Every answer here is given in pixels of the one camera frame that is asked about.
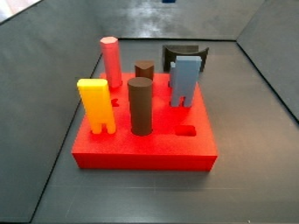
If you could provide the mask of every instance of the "red foam block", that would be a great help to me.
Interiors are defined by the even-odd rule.
[[[172,108],[169,74],[153,75],[153,132],[134,136],[126,98],[126,81],[133,77],[122,73],[121,87],[110,89],[116,133],[92,134],[82,118],[72,146],[78,168],[209,171],[218,154],[198,86],[190,108]]]

